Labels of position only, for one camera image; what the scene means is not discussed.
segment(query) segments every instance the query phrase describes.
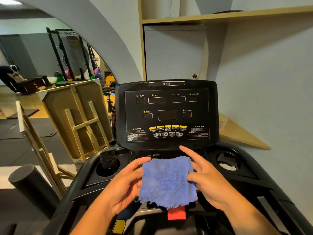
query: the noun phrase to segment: treadmill display panel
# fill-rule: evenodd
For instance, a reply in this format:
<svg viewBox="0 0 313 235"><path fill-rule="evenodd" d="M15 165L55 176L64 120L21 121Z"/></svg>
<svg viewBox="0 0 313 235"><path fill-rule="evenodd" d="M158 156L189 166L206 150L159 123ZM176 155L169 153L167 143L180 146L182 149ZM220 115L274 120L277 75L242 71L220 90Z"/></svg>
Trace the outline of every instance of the treadmill display panel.
<svg viewBox="0 0 313 235"><path fill-rule="evenodd" d="M209 139L208 89L125 92L127 142Z"/></svg>

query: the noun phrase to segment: left hand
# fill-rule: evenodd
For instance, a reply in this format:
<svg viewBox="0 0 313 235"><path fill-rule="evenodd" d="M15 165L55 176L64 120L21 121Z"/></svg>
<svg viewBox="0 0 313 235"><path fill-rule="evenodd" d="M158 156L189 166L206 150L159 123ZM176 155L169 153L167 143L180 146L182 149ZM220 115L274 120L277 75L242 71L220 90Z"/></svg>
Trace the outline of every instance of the left hand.
<svg viewBox="0 0 313 235"><path fill-rule="evenodd" d="M106 201L108 212L112 217L119 214L139 195L143 170L142 167L135 169L150 160L151 157L142 157L129 163L111 180L100 194L98 198Z"/></svg>

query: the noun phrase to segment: hand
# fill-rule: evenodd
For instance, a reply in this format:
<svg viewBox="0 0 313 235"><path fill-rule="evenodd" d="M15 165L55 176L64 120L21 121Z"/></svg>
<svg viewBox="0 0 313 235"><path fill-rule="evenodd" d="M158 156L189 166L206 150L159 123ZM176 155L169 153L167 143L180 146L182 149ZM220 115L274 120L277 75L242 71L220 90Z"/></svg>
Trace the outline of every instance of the hand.
<svg viewBox="0 0 313 235"><path fill-rule="evenodd" d="M189 148L180 146L180 149L194 160L193 168L197 171L188 174L188 181L196 183L196 187L212 206L225 211L230 200L242 197L212 163Z"/></svg>
<svg viewBox="0 0 313 235"><path fill-rule="evenodd" d="M111 180L100 194L98 198L106 200L108 212L111 213L112 217L125 209L139 195L143 171L142 167L135 169L150 160L151 157L142 157L129 163Z"/></svg>

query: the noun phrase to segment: blue towel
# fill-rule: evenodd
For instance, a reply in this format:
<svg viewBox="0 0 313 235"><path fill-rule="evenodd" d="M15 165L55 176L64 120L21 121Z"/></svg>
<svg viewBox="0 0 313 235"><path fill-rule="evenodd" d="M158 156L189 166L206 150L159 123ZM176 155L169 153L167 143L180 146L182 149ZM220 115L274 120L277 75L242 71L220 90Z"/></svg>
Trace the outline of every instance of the blue towel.
<svg viewBox="0 0 313 235"><path fill-rule="evenodd" d="M139 201L155 202L158 206L177 208L198 199L196 186L187 181L193 172L189 157L153 159L143 164Z"/></svg>

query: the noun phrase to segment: black gym mat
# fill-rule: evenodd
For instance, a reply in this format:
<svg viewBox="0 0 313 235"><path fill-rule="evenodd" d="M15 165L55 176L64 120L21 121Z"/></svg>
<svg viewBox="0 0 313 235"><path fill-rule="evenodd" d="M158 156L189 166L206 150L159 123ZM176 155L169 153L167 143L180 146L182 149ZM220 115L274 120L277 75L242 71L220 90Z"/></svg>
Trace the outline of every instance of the black gym mat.
<svg viewBox="0 0 313 235"><path fill-rule="evenodd" d="M28 117L32 116L34 113L37 113L39 109L31 109L31 110L25 110L25 113ZM7 117L7 119L17 119L18 118L18 113L14 113Z"/></svg>
<svg viewBox="0 0 313 235"><path fill-rule="evenodd" d="M40 137L51 137L57 133L50 118L30 119ZM18 120L0 120L0 139L23 138L19 131Z"/></svg>

